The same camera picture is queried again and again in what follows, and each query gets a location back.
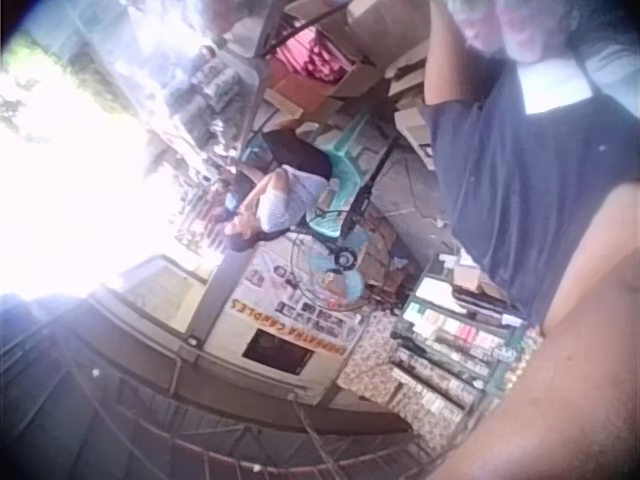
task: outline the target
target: pink fabric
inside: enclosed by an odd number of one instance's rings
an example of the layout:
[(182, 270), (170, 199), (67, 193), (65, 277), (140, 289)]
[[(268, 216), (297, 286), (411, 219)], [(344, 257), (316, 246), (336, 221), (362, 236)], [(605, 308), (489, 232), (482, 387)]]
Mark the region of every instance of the pink fabric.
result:
[(349, 60), (315, 27), (307, 28), (275, 54), (294, 73), (336, 84), (351, 68)]

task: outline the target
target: man's arm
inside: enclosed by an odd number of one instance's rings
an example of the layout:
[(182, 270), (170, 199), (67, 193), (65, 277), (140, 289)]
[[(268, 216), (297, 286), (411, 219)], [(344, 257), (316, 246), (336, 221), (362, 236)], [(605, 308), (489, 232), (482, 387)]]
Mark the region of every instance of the man's arm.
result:
[(255, 212), (258, 206), (258, 200), (260, 200), (260, 197), (264, 194), (264, 192), (267, 191), (267, 187), (271, 182), (273, 173), (274, 172), (269, 173), (268, 175), (265, 175), (264, 178), (260, 180), (260, 183), (258, 183), (254, 187), (254, 189), (251, 190), (251, 193), (247, 196), (247, 198), (244, 199), (244, 202), (242, 202), (238, 207), (239, 212)]
[(429, 479), (626, 478), (638, 467), (639, 316), (636, 250), (549, 332), (500, 407)]
[(431, 34), (424, 76), (424, 102), (476, 98), (472, 55), (443, 0), (431, 0)]
[(255, 212), (258, 206), (260, 197), (267, 191), (267, 189), (274, 189), (277, 192), (284, 194), (289, 193), (289, 175), (283, 169), (278, 168), (266, 175), (256, 188), (254, 188), (249, 196), (240, 205), (239, 211)]

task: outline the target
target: navy blue shirt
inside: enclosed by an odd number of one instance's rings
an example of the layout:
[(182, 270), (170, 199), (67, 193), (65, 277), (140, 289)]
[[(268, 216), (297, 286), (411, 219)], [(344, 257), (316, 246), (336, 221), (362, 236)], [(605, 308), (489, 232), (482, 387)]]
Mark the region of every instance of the navy blue shirt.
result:
[(452, 231), (532, 323), (607, 195), (638, 181), (638, 120), (613, 98), (527, 115), (507, 67), (486, 102), (424, 108)]

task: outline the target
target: white striped shirt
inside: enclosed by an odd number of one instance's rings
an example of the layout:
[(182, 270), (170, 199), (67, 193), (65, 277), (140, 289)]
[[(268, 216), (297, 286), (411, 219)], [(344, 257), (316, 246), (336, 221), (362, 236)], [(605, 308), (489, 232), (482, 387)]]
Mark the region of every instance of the white striped shirt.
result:
[(257, 217), (262, 231), (271, 233), (295, 226), (305, 212), (318, 203), (329, 182), (322, 177), (284, 165), (289, 175), (289, 194), (273, 188), (260, 197)]

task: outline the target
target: woman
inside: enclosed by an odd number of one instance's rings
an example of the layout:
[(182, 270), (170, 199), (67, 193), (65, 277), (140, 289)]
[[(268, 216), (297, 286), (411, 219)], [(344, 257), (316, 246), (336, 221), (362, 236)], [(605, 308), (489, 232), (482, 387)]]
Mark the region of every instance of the woman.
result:
[[(300, 140), (293, 130), (274, 130), (263, 138), (281, 166), (257, 182), (238, 215), (226, 226), (227, 245), (236, 252), (287, 233), (317, 204), (331, 179), (329, 156)], [(258, 175), (253, 172), (252, 179), (257, 180)]]

